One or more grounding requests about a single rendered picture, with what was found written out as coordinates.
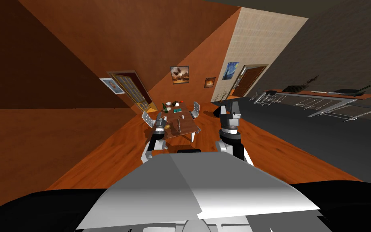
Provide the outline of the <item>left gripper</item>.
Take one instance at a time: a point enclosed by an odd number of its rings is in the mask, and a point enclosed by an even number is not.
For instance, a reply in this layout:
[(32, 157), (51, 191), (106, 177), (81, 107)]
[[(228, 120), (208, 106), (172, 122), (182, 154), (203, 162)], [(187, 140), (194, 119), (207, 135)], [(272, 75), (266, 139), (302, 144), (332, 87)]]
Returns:
[(167, 117), (161, 116), (161, 114), (157, 115), (157, 118), (154, 123), (154, 133), (164, 133), (165, 132), (165, 126), (167, 125)]

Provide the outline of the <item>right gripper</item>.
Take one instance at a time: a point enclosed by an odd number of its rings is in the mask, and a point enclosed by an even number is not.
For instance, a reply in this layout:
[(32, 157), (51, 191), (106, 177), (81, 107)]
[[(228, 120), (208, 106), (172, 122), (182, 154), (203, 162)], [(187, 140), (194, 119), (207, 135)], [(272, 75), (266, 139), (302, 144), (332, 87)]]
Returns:
[(237, 130), (241, 113), (237, 101), (232, 102), (232, 113), (227, 114), (226, 105), (220, 107), (221, 128), (225, 130)]

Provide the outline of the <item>bare twig potted plant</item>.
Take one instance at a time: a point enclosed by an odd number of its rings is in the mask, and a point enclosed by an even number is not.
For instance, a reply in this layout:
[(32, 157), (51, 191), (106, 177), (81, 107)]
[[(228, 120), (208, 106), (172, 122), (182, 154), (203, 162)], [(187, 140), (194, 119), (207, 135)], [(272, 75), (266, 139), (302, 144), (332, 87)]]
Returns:
[(217, 95), (214, 97), (213, 102), (222, 102), (223, 100), (227, 99), (229, 93), (230, 90), (223, 90), (222, 92), (218, 92)]

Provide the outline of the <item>brown wooden dining table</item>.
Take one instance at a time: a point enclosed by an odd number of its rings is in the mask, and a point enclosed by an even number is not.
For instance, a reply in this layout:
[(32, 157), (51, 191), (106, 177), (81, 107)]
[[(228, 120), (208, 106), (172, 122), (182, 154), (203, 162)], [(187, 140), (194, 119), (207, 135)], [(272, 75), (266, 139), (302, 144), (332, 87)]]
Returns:
[[(181, 108), (182, 112), (174, 113), (173, 110)], [(170, 125), (168, 130), (164, 133), (154, 133), (155, 127), (153, 127), (153, 133), (158, 134), (163, 139), (169, 139), (178, 136), (184, 136), (187, 134), (191, 135), (191, 142), (194, 141), (195, 134), (200, 132), (199, 127), (195, 123), (195, 119), (190, 115), (190, 111), (187, 109), (185, 103), (179, 103), (178, 107), (167, 106), (168, 113), (163, 110), (159, 113), (161, 116), (167, 117), (167, 124)], [(177, 129), (177, 119), (180, 119), (181, 133)]]

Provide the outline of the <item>dark brown door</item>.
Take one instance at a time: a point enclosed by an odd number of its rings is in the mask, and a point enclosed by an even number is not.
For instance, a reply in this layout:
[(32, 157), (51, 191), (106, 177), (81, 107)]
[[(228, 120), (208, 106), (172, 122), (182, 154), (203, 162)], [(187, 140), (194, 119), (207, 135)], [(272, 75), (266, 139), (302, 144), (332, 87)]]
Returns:
[(266, 65), (244, 66), (236, 80), (231, 95), (234, 97), (243, 97), (266, 67)]

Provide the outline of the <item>blue night sky picture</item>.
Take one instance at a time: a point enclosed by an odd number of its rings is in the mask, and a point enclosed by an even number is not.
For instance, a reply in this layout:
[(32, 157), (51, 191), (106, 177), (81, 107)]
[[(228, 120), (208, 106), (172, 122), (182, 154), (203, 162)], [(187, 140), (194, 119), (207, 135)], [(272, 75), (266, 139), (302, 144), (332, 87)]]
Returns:
[(239, 62), (228, 62), (226, 70), (224, 71), (222, 80), (231, 80), (234, 76), (234, 73), (237, 69)]

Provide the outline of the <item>glass paned wooden door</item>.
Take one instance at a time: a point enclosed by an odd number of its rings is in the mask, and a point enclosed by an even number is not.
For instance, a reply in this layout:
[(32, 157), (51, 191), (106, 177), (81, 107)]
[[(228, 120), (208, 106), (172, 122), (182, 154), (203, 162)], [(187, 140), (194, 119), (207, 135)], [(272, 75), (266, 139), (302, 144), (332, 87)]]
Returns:
[(158, 110), (136, 71), (127, 70), (107, 73), (133, 101), (135, 107), (139, 109), (140, 114), (143, 112), (156, 112)]

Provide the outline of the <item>brown landscape picture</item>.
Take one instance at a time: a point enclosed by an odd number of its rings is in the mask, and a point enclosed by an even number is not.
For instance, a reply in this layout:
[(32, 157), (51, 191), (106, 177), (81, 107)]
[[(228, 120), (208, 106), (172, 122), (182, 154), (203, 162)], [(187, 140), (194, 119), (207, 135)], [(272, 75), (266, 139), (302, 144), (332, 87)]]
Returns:
[(170, 67), (173, 84), (189, 83), (189, 66)]

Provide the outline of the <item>framed portrait picture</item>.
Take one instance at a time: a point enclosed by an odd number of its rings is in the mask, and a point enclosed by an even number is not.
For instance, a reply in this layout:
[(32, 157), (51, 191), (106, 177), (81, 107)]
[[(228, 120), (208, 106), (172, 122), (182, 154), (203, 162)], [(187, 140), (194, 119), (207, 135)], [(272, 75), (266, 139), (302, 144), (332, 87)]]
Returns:
[(124, 94), (123, 89), (117, 84), (117, 82), (113, 78), (100, 78), (100, 80), (112, 90), (112, 92), (116, 95)]

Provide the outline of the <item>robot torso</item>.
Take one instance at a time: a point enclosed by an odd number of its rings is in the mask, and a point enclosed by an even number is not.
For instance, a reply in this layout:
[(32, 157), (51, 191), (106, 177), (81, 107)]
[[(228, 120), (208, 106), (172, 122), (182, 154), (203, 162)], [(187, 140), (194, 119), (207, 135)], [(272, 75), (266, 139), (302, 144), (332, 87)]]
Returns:
[(289, 184), (225, 152), (158, 154), (100, 196), (82, 232), (331, 232)]

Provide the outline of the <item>long orange top desk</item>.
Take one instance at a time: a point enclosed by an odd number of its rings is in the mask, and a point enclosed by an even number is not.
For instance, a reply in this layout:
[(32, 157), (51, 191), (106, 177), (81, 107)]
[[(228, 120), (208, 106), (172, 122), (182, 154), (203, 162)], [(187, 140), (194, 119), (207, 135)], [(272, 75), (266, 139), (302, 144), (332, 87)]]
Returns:
[[(286, 96), (305, 97), (305, 100), (294, 105), (304, 109), (312, 109), (317, 111), (316, 113), (309, 115), (309, 117), (327, 115), (344, 119), (345, 122), (356, 120), (359, 117), (371, 113), (371, 105), (365, 105), (357, 102), (359, 100), (371, 98), (370, 94), (365, 94), (365, 90), (370, 88), (371, 84), (358, 90), (340, 89), (335, 92), (306, 91), (305, 89), (308, 87), (308, 84), (316, 79), (317, 77), (310, 79), (304, 85), (292, 85), (283, 90), (271, 89), (262, 93), (257, 93), (255, 95), (257, 98), (252, 97), (251, 100), (253, 100), (255, 104), (269, 106), (273, 103), (281, 102), (281, 100), (283, 100)], [(351, 106), (369, 109), (369, 111), (356, 116), (335, 113), (336, 110)]]

